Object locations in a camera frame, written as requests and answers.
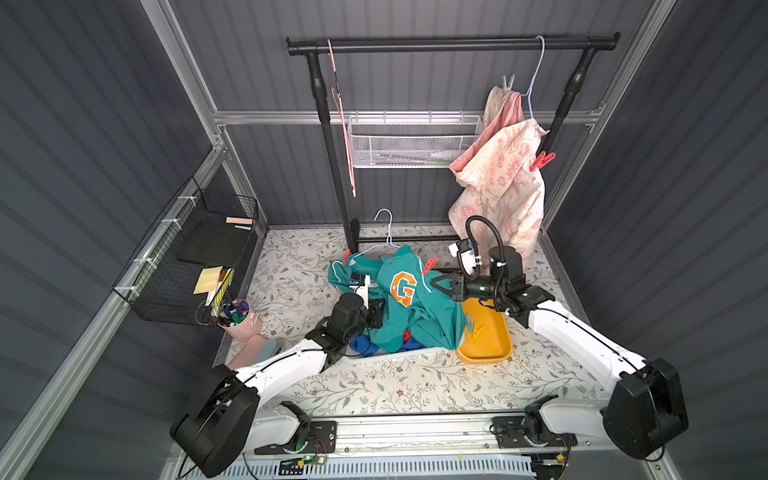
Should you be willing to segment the blue red white jacket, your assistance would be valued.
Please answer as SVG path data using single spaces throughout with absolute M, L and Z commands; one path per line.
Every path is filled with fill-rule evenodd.
M 399 338 L 387 341 L 375 340 L 372 332 L 365 332 L 351 341 L 350 348 L 353 351 L 353 356 L 367 358 L 421 350 L 424 346 L 413 337 L 409 330 L 406 330 Z

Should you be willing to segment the green jacket orange letter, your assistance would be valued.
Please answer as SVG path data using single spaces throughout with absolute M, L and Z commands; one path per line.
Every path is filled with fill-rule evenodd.
M 343 293 L 350 288 L 353 273 L 371 277 L 369 299 L 387 300 L 381 329 L 368 329 L 375 340 L 399 338 L 409 330 L 426 348 L 457 349 L 466 328 L 462 304 L 451 300 L 430 285 L 439 276 L 431 270 L 422 274 L 424 262 L 409 246 L 380 259 L 351 258 L 348 265 L 336 260 L 328 269 L 329 283 Z

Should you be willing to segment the pink wire hanger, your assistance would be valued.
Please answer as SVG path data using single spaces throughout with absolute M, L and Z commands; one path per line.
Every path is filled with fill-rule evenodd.
M 334 104 L 337 109 L 337 113 L 340 119 L 341 127 L 342 127 L 342 135 L 343 135 L 343 141 L 344 141 L 344 151 L 346 155 L 346 162 L 347 162 L 347 171 L 349 176 L 349 182 L 350 187 L 352 191 L 352 196 L 354 198 L 357 197 L 357 187 L 356 187 L 356 179 L 355 179 L 355 171 L 354 171 L 354 162 L 352 158 L 352 151 L 351 151 L 351 144 L 350 144 L 350 138 L 349 133 L 347 130 L 347 121 L 346 121 L 346 115 L 344 111 L 344 105 L 343 105 L 343 98 L 341 95 L 341 89 L 338 82 L 338 71 L 334 56 L 334 50 L 333 45 L 330 39 L 326 40 L 327 47 L 328 47 L 328 56 L 331 61 L 331 67 L 333 72 L 333 86 L 331 88 L 332 92 L 332 98 L 334 100 Z

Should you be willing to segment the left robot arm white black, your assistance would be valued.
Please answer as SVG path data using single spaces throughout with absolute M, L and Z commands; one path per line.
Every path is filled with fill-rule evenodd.
M 291 401 L 267 402 L 347 355 L 368 327 L 383 325 L 386 301 L 344 293 L 332 313 L 286 351 L 251 366 L 209 370 L 193 391 L 170 436 L 205 477 L 223 473 L 248 451 L 275 447 L 303 450 L 310 417 Z

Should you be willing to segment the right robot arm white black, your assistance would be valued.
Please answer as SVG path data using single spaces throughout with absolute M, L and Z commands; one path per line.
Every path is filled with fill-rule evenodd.
M 490 251 L 482 274 L 478 250 L 467 239 L 449 247 L 459 270 L 432 280 L 454 301 L 469 301 L 515 320 L 584 367 L 609 394 L 607 400 L 568 401 L 546 395 L 524 409 L 522 429 L 533 446 L 583 435 L 611 441 L 626 455 L 647 460 L 689 427 L 678 371 L 663 359 L 647 360 L 608 339 L 570 313 L 549 291 L 530 284 L 511 247 Z

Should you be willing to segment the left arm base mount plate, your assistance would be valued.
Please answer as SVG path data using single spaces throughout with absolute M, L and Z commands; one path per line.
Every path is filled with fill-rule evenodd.
M 256 455 L 328 454 L 335 452 L 338 437 L 336 421 L 310 420 L 299 425 L 297 431 L 283 445 L 267 445 L 249 450 Z

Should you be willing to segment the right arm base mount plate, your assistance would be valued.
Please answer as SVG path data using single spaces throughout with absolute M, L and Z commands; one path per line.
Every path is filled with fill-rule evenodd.
M 541 420 L 530 415 L 493 417 L 489 432 L 496 439 L 499 448 L 571 448 L 578 444 L 574 434 L 553 433 Z

